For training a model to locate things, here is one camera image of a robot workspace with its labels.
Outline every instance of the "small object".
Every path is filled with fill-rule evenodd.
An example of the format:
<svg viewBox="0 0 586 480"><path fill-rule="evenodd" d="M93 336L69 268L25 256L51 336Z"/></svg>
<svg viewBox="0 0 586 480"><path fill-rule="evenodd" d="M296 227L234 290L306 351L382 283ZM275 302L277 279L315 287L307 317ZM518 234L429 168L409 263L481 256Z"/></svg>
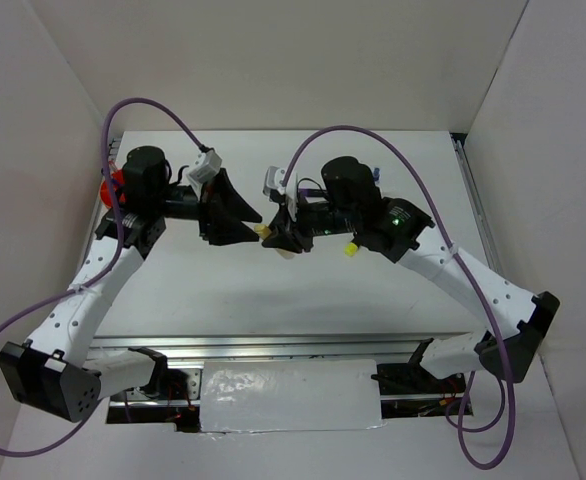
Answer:
<svg viewBox="0 0 586 480"><path fill-rule="evenodd" d="M267 197L271 196L271 192L279 193L280 195L284 194L283 186L285 174L286 170L283 168L270 166L264 177L262 193Z"/></svg>
<svg viewBox="0 0 586 480"><path fill-rule="evenodd" d="M357 251L360 249L360 247L358 247L356 244L354 244L353 242L350 242L346 247L344 247L344 253L349 256L352 257L354 256Z"/></svg>
<svg viewBox="0 0 586 480"><path fill-rule="evenodd" d="M124 185L124 174L122 170L116 170L111 174L111 179L113 180L113 188L117 191L118 189L122 188ZM111 197L109 197L109 191L106 187L106 181L102 180L102 185L100 186L100 200L102 203L106 205L108 208L111 208ZM120 193L118 196L118 200L120 203L124 203L124 194Z"/></svg>
<svg viewBox="0 0 586 480"><path fill-rule="evenodd" d="M269 235L271 235L271 229L264 224L256 225L253 230L257 233L257 236L260 237L262 240L266 240ZM279 253L282 258L286 260L290 260L295 257L293 252L287 252L286 250L282 250L281 248L276 248L275 251Z"/></svg>

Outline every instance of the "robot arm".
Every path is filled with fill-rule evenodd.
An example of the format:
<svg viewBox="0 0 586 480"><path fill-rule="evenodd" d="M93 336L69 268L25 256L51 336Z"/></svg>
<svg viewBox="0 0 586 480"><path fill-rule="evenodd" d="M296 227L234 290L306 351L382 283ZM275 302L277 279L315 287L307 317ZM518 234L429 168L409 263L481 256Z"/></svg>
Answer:
<svg viewBox="0 0 586 480"><path fill-rule="evenodd" d="M91 249L69 286L76 290L57 304L22 344L6 343L0 368L13 394L24 404L72 422L88 418L102 398L131 387L157 391L168 374L164 355L146 348L86 361L89 346L106 313L129 278L141 267L165 230L165 217L196 220L211 245L258 241L242 223L260 222L233 189L214 150L202 154L186 174L189 186L169 183L162 150L139 147L122 168L120 197L124 242L111 271L90 288L117 248L114 214L102 218Z"/></svg>
<svg viewBox="0 0 586 480"><path fill-rule="evenodd" d="M475 333L446 340L427 340L411 362L436 378L485 369L502 378L503 369L494 332L466 275L453 259L458 253L487 296L505 339L514 381L521 382L553 320L559 301L519 288L490 270L468 252L447 244L429 215L411 202L384 198L371 170L353 157L340 157L322 168L324 201L300 196L295 172L286 188L284 171L271 167L264 193L279 203L262 245L293 253L309 252L313 237L353 234L348 254L361 246L400 263L444 290L467 308L484 326Z"/></svg>

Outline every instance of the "white table surface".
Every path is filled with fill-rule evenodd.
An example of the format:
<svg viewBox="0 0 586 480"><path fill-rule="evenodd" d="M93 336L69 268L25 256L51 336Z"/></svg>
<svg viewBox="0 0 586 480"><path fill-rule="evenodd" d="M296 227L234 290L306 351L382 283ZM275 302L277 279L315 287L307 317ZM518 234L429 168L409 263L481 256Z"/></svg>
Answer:
<svg viewBox="0 0 586 480"><path fill-rule="evenodd" d="M214 147L236 190L269 223L276 205L262 195L266 169L286 166L311 132L198 132ZM380 132L426 182L452 238L485 260L469 197L447 132ZM126 132L117 161L140 145L162 148L176 172L198 153L184 133ZM429 211L407 170L384 146L352 132L318 139L298 163L320 178L324 163L352 155L381 168L381 188ZM241 335L461 332L480 325L414 272L377 253L343 253L348 235L317 238L311 253L283 260L257 243L211 247L197 222L167 230L124 287L98 335Z"/></svg>
<svg viewBox="0 0 586 480"><path fill-rule="evenodd" d="M270 220L275 206L261 196L270 164L288 163L307 132L202 132L224 158L237 190ZM444 132L384 132L415 162L453 238L484 259L457 160ZM162 147L174 170L195 149L179 132L128 132L121 155L151 144ZM302 158L301 172L318 177L331 158L351 154L382 168L382 188L421 208L424 200L404 169L372 140L333 134ZM446 332L476 322L436 287L378 254L342 253L348 237L319 239L292 261L257 245L208 247L193 222L170 221L168 230L127 284L100 334L241 334L337 332ZM495 380L477 376L471 395L475 417L497 410ZM518 424L506 461L490 472L467 463L457 434L443 418L394 419L359 431L187 434L172 425L106 425L106 403L67 444L44 456L6 459L2 480L30 479L577 479L553 396L535 360L517 386ZM496 453L502 428L468 436L481 461ZM39 448L69 424L22 406L10 448Z"/></svg>

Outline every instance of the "white panel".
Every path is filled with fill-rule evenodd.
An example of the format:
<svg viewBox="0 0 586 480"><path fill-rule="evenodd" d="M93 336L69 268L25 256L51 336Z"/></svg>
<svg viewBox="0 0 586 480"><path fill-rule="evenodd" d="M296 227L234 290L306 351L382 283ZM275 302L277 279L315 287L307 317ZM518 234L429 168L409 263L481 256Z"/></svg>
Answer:
<svg viewBox="0 0 586 480"><path fill-rule="evenodd" d="M262 194L272 164L287 165L310 132L201 132L231 182L266 223L277 210ZM423 176L459 245L484 261L462 175L446 132L382 132ZM127 132L119 161L140 145L164 149L173 170L197 149L182 132ZM412 177L388 150L352 132L314 142L300 176L320 178L324 163L354 155L381 169L381 188L428 211ZM362 249L349 258L351 237L318 238L311 253L292 260L257 243L211 247L197 222L172 220L146 262L124 286L99 335L230 335L462 332L479 323L420 275Z"/></svg>
<svg viewBox="0 0 586 480"><path fill-rule="evenodd" d="M586 478L586 0L531 0L466 150L507 273L562 301L545 359Z"/></svg>
<svg viewBox="0 0 586 480"><path fill-rule="evenodd" d="M475 388L475 416L469 426L490 420L499 398L490 375L480 373ZM188 434L174 432L170 424L105 425L102 405L76 438L43 457L7 459L0 478L577 480L539 362L517 391L513 447L505 462L489 472L466 461L456 431L441 417L389 420L382 428L359 431ZM339 400L334 408L340 410ZM68 422L24 407L11 447L42 446L69 427ZM486 461L495 455L503 433L496 428L469 435L469 448Z"/></svg>
<svg viewBox="0 0 586 480"><path fill-rule="evenodd" d="M32 0L102 113L467 131L525 0ZM124 129L174 129L148 107Z"/></svg>
<svg viewBox="0 0 586 480"><path fill-rule="evenodd" d="M382 426L374 360L206 362L203 432L363 430Z"/></svg>
<svg viewBox="0 0 586 480"><path fill-rule="evenodd" d="M72 278L95 202L98 124L20 1L0 2L0 322ZM21 341L34 321L0 338ZM18 404L0 373L0 445Z"/></svg>

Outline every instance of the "white backdrop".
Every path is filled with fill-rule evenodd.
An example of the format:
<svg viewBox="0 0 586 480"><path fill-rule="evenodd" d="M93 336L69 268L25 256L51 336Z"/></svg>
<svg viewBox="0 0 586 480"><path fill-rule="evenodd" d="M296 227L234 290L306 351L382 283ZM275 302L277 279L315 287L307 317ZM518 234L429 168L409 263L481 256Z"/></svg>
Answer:
<svg viewBox="0 0 586 480"><path fill-rule="evenodd" d="M562 301L544 358L586 479L586 0L531 0L467 154L507 273Z"/></svg>
<svg viewBox="0 0 586 480"><path fill-rule="evenodd" d="M68 285L95 204L98 132L37 18L19 0L0 2L0 322ZM44 315L1 339L21 342ZM18 406L0 373L1 446Z"/></svg>
<svg viewBox="0 0 586 480"><path fill-rule="evenodd" d="M104 114L199 129L468 131L526 0L31 0ZM174 125L148 109L126 130Z"/></svg>

